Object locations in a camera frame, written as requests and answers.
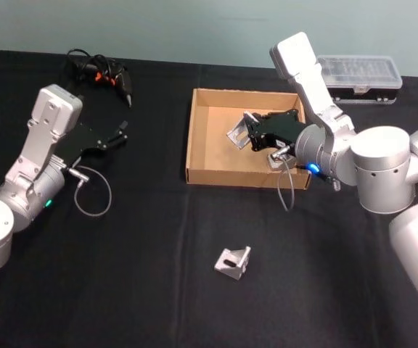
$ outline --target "teal wall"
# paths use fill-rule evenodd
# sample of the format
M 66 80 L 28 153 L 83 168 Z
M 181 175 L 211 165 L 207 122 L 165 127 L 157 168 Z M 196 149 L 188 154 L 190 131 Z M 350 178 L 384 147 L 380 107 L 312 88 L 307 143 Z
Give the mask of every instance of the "teal wall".
M 317 54 L 390 55 L 418 76 L 418 1 L 0 0 L 0 49 L 272 67 L 305 31 Z

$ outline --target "clear plastic box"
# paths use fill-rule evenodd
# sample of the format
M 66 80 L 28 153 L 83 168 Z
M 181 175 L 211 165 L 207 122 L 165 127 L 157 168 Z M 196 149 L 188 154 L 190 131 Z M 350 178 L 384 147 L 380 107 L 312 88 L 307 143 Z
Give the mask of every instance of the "clear plastic box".
M 392 104 L 403 85 L 391 57 L 318 56 L 317 60 L 337 103 Z

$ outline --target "cable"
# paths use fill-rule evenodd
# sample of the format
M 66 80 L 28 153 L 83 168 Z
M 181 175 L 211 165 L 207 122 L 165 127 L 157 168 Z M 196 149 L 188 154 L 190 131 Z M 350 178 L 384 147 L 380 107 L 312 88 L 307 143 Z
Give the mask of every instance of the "cable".
M 287 164 L 287 160 L 281 156 L 280 159 L 283 161 L 284 166 L 286 167 L 286 169 L 283 169 L 282 172 L 279 175 L 279 178 L 276 181 L 276 190 L 279 194 L 279 198 L 280 198 L 280 202 L 282 203 L 282 206 L 285 210 L 285 212 L 289 212 L 293 209 L 293 207 L 295 206 L 295 187 L 293 185 L 293 178 L 291 176 L 291 171 L 290 168 L 288 167 Z M 287 205 L 284 202 L 283 196 L 282 196 L 282 192 L 280 191 L 280 179 L 282 178 L 282 176 L 286 173 L 288 173 L 288 177 L 290 178 L 290 187 L 291 187 L 291 202 L 290 202 L 290 207 L 287 207 Z
M 85 165 L 77 165 L 75 168 L 81 168 L 81 169 L 89 170 L 93 173 L 96 173 L 106 183 L 107 190 L 109 191 L 109 202 L 107 203 L 106 209 L 104 209 L 102 212 L 98 212 L 98 213 L 87 212 L 84 209 L 82 209 L 82 207 L 80 207 L 80 205 L 78 203 L 78 200 L 77 200 L 77 195 L 78 195 L 78 192 L 80 191 L 80 188 L 82 187 L 81 185 L 77 186 L 77 189 L 75 190 L 75 193 L 73 195 L 73 201 L 75 202 L 75 205 L 77 206 L 78 210 L 80 210 L 83 214 L 85 214 L 86 216 L 89 216 L 91 218 L 92 217 L 93 218 L 95 218 L 95 217 L 98 218 L 100 216 L 103 216 L 104 214 L 106 214 L 109 211 L 110 205 L 112 204 L 112 189 L 110 188 L 109 182 L 103 176 L 103 174 L 101 174 L 100 172 L 98 172 L 97 170 L 95 170 L 93 168 L 87 167 Z

